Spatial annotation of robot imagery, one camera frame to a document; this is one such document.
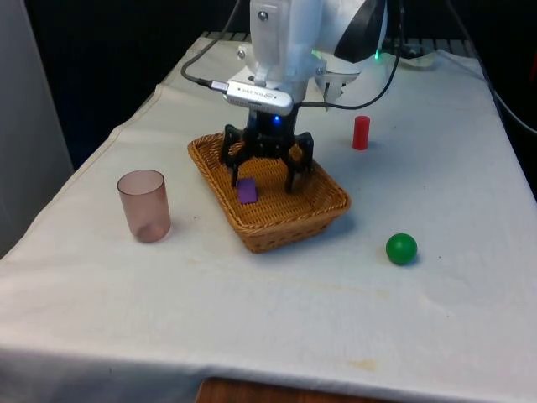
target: green ball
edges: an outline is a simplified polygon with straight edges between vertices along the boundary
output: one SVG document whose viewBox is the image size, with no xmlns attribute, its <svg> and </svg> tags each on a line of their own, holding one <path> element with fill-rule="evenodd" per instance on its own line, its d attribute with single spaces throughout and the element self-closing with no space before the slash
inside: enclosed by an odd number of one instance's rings
<svg viewBox="0 0 537 403">
<path fill-rule="evenodd" d="M 418 244 L 410 235 L 398 233 L 386 243 L 386 253 L 393 264 L 404 266 L 416 258 Z"/>
</svg>

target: red cylinder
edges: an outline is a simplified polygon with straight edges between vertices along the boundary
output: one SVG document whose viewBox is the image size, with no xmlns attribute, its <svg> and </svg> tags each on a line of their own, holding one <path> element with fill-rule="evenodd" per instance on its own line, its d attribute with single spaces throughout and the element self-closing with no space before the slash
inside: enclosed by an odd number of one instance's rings
<svg viewBox="0 0 537 403">
<path fill-rule="evenodd" d="M 354 149 L 368 149 L 370 124 L 371 119 L 367 116 L 358 116 L 354 120 L 354 140 L 352 141 Z"/>
</svg>

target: black cable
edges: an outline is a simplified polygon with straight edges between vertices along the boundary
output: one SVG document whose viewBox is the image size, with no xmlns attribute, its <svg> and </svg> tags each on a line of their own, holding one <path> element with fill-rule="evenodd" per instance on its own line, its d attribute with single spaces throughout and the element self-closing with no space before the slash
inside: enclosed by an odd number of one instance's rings
<svg viewBox="0 0 537 403">
<path fill-rule="evenodd" d="M 198 84 L 199 86 L 207 86 L 207 87 L 211 87 L 211 83 L 212 83 L 212 80 L 205 80 L 203 78 L 197 78 L 197 77 L 194 77 L 194 76 L 191 76 L 190 74 L 188 74 L 186 71 L 188 70 L 188 68 L 193 65 L 194 63 L 196 63 L 199 59 L 201 59 L 209 50 L 211 50 L 211 48 L 217 44 L 220 40 L 222 40 L 224 38 L 224 35 L 227 34 L 227 31 L 229 30 L 229 27 L 231 26 L 233 20 L 235 19 L 235 16 L 237 15 L 237 11 L 239 9 L 239 6 L 241 5 L 241 1 L 242 0 L 237 0 L 235 2 L 235 7 L 233 7 L 233 10 L 232 10 L 232 13 L 230 14 L 229 16 L 229 19 L 227 20 L 226 22 L 226 25 L 224 26 L 224 28 L 222 29 L 222 31 L 220 32 L 220 34 L 214 38 L 210 44 L 208 44 L 205 48 L 203 48 L 200 53 L 198 53 L 196 56 L 194 56 L 192 59 L 188 60 L 186 63 L 183 64 L 183 66 L 181 67 L 181 75 L 188 81 L 192 81 L 194 82 L 195 84 Z"/>
<path fill-rule="evenodd" d="M 389 75 L 388 82 L 386 83 L 386 86 L 384 89 L 371 101 L 363 103 L 362 105 L 356 105 L 356 106 L 347 106 L 347 105 L 338 105 L 335 103 L 329 103 L 329 102 L 302 102 L 300 105 L 302 107 L 333 107 L 335 109 L 343 109 L 346 111 L 357 111 L 358 109 L 364 109 L 365 107 L 369 107 L 370 105 L 373 105 L 376 101 L 378 101 L 380 98 L 384 96 L 384 94 L 388 91 L 389 87 L 392 84 L 392 81 L 395 77 L 395 71 L 397 70 L 397 66 L 399 65 L 399 60 L 401 59 L 401 52 L 402 52 L 402 44 L 404 42 L 404 5 L 403 0 L 399 0 L 399 46 L 397 48 L 397 53 L 395 54 L 395 62 L 394 62 L 394 68 L 392 69 L 392 72 Z"/>
</svg>

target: cable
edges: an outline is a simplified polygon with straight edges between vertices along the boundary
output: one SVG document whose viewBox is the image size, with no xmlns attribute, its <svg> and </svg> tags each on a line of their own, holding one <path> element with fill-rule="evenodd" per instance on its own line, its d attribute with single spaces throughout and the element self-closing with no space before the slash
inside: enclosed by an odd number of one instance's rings
<svg viewBox="0 0 537 403">
<path fill-rule="evenodd" d="M 481 66 L 481 70 L 483 72 L 483 75 L 485 77 L 485 82 L 488 84 L 489 88 L 490 88 L 490 91 L 493 93 L 493 97 L 494 99 L 499 102 L 504 108 L 505 110 L 507 111 L 507 113 L 509 115 L 511 115 L 511 118 L 513 118 L 520 126 L 522 126 L 523 128 L 525 128 L 526 130 L 528 130 L 530 133 L 532 134 L 535 134 L 537 135 L 537 130 L 535 130 L 534 128 L 531 128 L 530 126 L 528 126 L 522 119 L 520 119 L 512 110 L 510 107 L 507 106 L 507 103 L 505 103 L 505 101 L 500 97 L 500 95 L 498 94 L 498 92 L 494 89 L 494 86 L 493 86 L 493 82 L 491 81 L 490 77 L 488 76 L 488 73 L 487 73 L 487 70 L 485 69 L 485 65 L 483 64 L 483 60 L 481 59 L 481 56 L 479 55 L 479 53 L 477 53 L 477 49 L 476 49 L 476 46 L 473 42 L 473 39 L 472 39 L 472 36 L 470 35 L 470 33 L 468 32 L 468 29 L 466 27 L 466 25 L 462 22 L 461 20 L 461 17 L 459 16 L 459 13 L 455 10 L 455 8 L 453 7 L 453 4 L 451 3 L 451 0 L 446 0 L 446 6 L 448 7 L 448 9 L 450 10 L 451 14 L 453 14 L 453 17 L 455 18 L 456 20 L 456 23 L 457 25 L 459 26 L 459 29 L 462 31 L 462 33 L 464 34 L 466 40 L 470 43 L 470 46 L 472 47 L 472 51 L 473 51 L 473 54 L 476 56 L 476 59 L 477 61 L 479 62 L 479 65 Z M 462 63 L 459 63 L 457 62 L 456 60 L 453 60 L 451 57 L 447 57 L 447 59 L 449 59 L 450 61 L 452 61 L 453 63 L 463 67 L 465 70 L 470 70 L 468 69 L 466 66 L 464 66 Z"/>
<path fill-rule="evenodd" d="M 220 40 L 222 40 L 224 38 L 224 35 L 227 34 L 227 31 L 229 30 L 229 27 L 231 26 L 233 20 L 235 19 L 235 16 L 237 15 L 237 11 L 239 9 L 239 6 L 241 5 L 241 1 L 242 0 L 237 0 L 235 2 L 235 6 L 233 7 L 233 10 L 232 10 L 232 13 L 230 14 L 229 16 L 229 19 L 227 20 L 226 22 L 226 25 L 224 26 L 224 28 L 222 29 L 222 31 L 220 32 L 220 34 L 214 38 L 210 44 L 208 44 L 205 48 L 203 48 L 200 53 L 198 53 L 196 56 L 194 56 L 192 59 L 188 60 L 186 63 L 183 64 L 183 66 L 181 67 L 181 75 L 188 81 L 192 81 L 194 82 L 195 84 L 199 85 L 199 86 L 206 86 L 206 87 L 209 87 L 211 88 L 211 84 L 212 84 L 212 80 L 205 80 L 203 78 L 197 78 L 197 77 L 194 77 L 194 76 L 191 76 L 190 74 L 188 74 L 186 71 L 188 70 L 189 67 L 191 67 L 194 63 L 196 63 L 199 59 L 201 59 L 209 50 L 211 50 L 211 48 L 217 44 Z"/>
<path fill-rule="evenodd" d="M 511 110 L 511 108 L 507 106 L 507 103 L 505 103 L 505 101 L 499 96 L 497 92 L 494 92 L 494 95 L 496 95 L 496 98 L 499 100 L 499 102 L 502 104 L 502 106 L 505 108 L 508 114 L 511 115 L 511 118 L 513 118 L 516 123 L 518 123 L 520 126 L 528 130 L 530 133 L 537 136 L 537 130 L 528 126 L 521 118 L 515 115 L 514 112 Z"/>
<path fill-rule="evenodd" d="M 399 43 L 402 44 L 404 42 L 404 5 L 403 0 L 399 0 Z M 388 82 L 386 82 L 386 86 L 384 86 L 384 89 L 371 101 L 363 103 L 362 105 L 356 105 L 356 106 L 347 106 L 347 105 L 338 105 L 335 103 L 329 103 L 329 102 L 302 102 L 300 105 L 302 107 L 333 107 L 335 109 L 343 109 L 346 111 L 357 111 L 358 109 L 364 109 L 365 107 L 369 107 L 370 105 L 373 105 L 376 101 L 378 101 L 380 98 L 384 96 L 384 94 L 388 91 L 389 87 L 392 84 L 392 81 L 395 77 L 395 71 L 397 70 L 397 66 L 399 65 L 399 60 L 401 59 L 401 46 L 399 46 L 397 53 L 395 55 L 395 62 L 394 62 L 394 68 L 392 69 L 392 72 L 389 75 Z"/>
</svg>

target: wicker basket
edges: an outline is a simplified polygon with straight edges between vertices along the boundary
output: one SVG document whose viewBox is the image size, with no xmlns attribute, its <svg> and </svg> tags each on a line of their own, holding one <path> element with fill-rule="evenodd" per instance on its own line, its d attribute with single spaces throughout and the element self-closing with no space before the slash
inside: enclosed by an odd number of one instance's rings
<svg viewBox="0 0 537 403">
<path fill-rule="evenodd" d="M 350 208 L 349 195 L 316 162 L 306 178 L 295 182 L 293 194 L 288 194 L 284 189 L 285 164 L 258 159 L 249 160 L 239 170 L 239 179 L 255 179 L 258 202 L 241 205 L 227 167 L 219 161 L 222 140 L 222 134 L 201 137 L 189 144 L 188 152 L 228 222 L 252 252 L 267 252 L 313 237 Z"/>
</svg>

